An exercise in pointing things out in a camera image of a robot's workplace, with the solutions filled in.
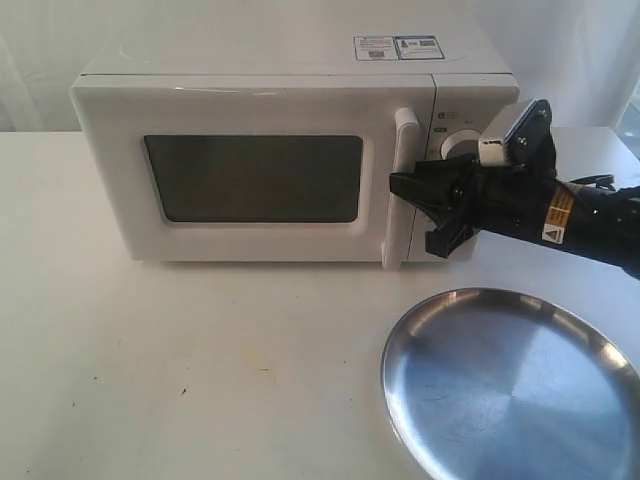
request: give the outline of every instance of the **white microwave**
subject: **white microwave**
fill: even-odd
[[[518,92],[455,0],[156,2],[71,89],[132,258],[390,269],[438,259],[389,175]]]

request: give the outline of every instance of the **microwave window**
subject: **microwave window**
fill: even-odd
[[[144,137],[172,222],[349,223],[358,216],[355,136]]]

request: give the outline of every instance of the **round metal tray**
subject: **round metal tray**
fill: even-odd
[[[490,289],[432,297],[394,327],[382,385],[435,480],[640,479],[640,379],[575,315]]]

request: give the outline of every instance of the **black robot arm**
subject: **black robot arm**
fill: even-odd
[[[602,175],[556,176],[546,100],[507,107],[479,140],[479,154],[419,162],[391,175],[391,192],[437,225],[428,253],[447,258],[478,230],[622,267],[640,278],[640,186],[616,190]]]

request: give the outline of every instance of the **table surface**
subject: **table surface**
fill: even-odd
[[[554,131],[561,177],[638,162]],[[411,306],[488,286],[557,303],[640,365],[640,282],[480,234],[471,261],[147,264],[120,239],[84,137],[0,134],[0,477],[420,479],[380,388]]]

